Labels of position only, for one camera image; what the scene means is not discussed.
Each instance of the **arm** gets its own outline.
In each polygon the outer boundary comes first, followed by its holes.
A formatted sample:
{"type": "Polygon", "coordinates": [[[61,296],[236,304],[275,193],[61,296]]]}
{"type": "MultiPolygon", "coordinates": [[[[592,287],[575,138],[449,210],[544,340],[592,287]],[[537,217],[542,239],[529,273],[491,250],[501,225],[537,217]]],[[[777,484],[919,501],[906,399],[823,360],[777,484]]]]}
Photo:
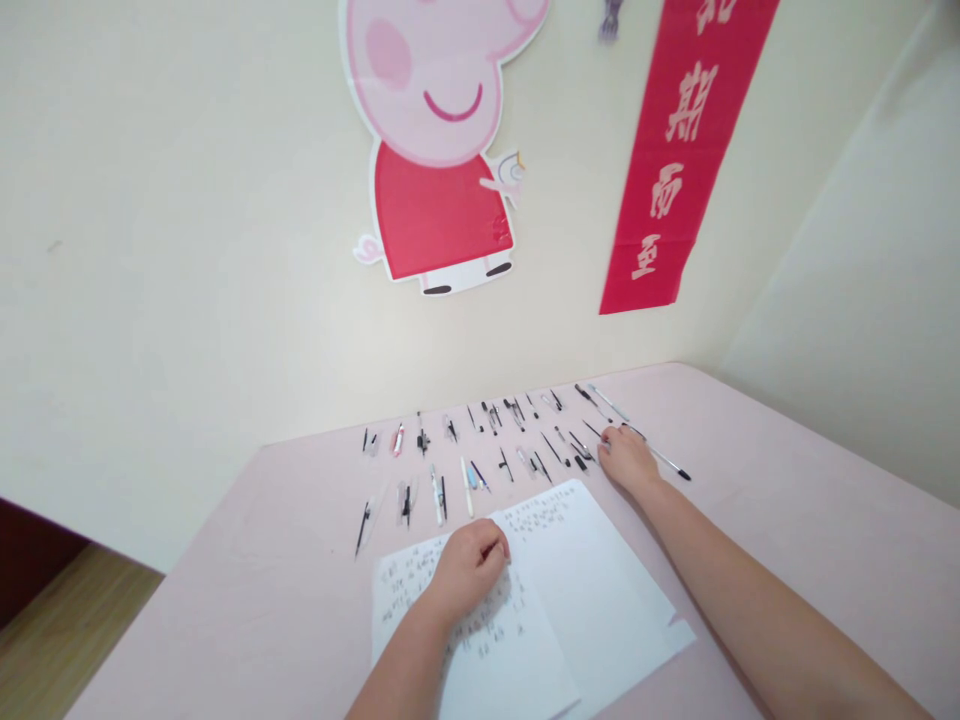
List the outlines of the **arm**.
{"type": "Polygon", "coordinates": [[[492,520],[450,536],[433,580],[390,638],[347,720],[434,716],[450,633],[497,584],[509,557],[507,538],[492,520]]]}
{"type": "Polygon", "coordinates": [[[710,625],[778,718],[929,718],[883,669],[660,477],[646,442],[607,428],[597,448],[660,536],[710,625]]]}

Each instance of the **hand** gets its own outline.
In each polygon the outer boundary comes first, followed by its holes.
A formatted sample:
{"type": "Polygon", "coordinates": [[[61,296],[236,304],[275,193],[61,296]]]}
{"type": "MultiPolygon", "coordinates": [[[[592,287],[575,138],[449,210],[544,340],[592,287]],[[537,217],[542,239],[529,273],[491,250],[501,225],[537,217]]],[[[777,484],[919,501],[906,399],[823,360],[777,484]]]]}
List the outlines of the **hand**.
{"type": "Polygon", "coordinates": [[[603,444],[597,445],[600,467],[608,478],[631,495],[660,478],[657,461],[642,435],[621,425],[604,430],[603,439],[610,444],[610,449],[603,444]]]}
{"type": "Polygon", "coordinates": [[[493,520],[465,525],[447,541],[424,602],[452,629],[493,589],[509,559],[507,537],[493,520]]]}

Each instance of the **pig smile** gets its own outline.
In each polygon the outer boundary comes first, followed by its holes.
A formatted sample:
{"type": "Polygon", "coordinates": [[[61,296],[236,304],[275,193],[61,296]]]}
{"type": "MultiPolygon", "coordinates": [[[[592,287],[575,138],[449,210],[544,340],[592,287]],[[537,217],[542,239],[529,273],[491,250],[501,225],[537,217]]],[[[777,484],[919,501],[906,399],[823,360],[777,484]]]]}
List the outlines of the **pig smile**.
{"type": "Polygon", "coordinates": [[[483,99],[483,83],[477,85],[477,98],[473,101],[473,105],[462,113],[447,112],[433,101],[433,98],[430,97],[430,93],[427,90],[423,91],[423,99],[427,101],[427,107],[430,108],[430,111],[441,120],[445,120],[446,122],[463,122],[470,118],[477,111],[477,108],[480,107],[480,101],[483,99]]]}

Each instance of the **chinese characters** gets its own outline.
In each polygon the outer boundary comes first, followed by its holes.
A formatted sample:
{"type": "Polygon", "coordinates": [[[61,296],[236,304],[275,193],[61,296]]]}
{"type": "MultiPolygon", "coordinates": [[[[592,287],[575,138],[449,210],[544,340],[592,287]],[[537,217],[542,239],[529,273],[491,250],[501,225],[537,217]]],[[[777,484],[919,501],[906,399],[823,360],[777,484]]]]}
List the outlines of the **chinese characters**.
{"type": "Polygon", "coordinates": [[[650,217],[657,220],[670,212],[673,199],[683,187],[683,178],[673,177],[683,170],[680,163],[670,163],[660,168],[660,179],[653,184],[653,203],[650,205],[650,217]]]}
{"type": "Polygon", "coordinates": [[[660,239],[659,235],[647,235],[643,242],[643,250],[637,255],[637,269],[633,271],[633,274],[630,276],[633,280],[639,280],[644,275],[648,275],[656,271],[656,268],[650,267],[650,263],[657,259],[657,246],[656,242],[660,239]]]}
{"type": "Polygon", "coordinates": [[[737,0],[720,0],[720,10],[717,12],[717,0],[703,0],[703,5],[697,10],[697,35],[703,35],[703,29],[708,22],[716,17],[717,22],[725,25],[733,13],[733,6],[737,0]]]}
{"type": "Polygon", "coordinates": [[[710,70],[706,70],[697,60],[693,72],[684,76],[680,82],[680,106],[667,118],[667,124],[670,126],[667,130],[667,142],[673,140],[674,131],[677,137],[685,142],[697,139],[700,116],[703,114],[707,95],[710,93],[710,87],[719,69],[719,65],[714,65],[710,70]]]}

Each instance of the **white paper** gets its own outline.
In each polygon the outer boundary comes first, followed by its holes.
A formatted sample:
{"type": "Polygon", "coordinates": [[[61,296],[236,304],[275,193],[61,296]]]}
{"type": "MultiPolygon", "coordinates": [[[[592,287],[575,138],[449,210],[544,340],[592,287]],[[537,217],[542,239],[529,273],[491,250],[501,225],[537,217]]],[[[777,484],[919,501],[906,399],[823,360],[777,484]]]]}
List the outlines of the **white paper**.
{"type": "MultiPolygon", "coordinates": [[[[429,585],[449,535],[382,559],[374,575],[373,663],[429,585]]],[[[548,720],[580,698],[533,584],[516,563],[454,630],[440,718],[548,720]]]]}
{"type": "Polygon", "coordinates": [[[537,587],[590,718],[696,636],[579,480],[491,515],[537,587]]]}

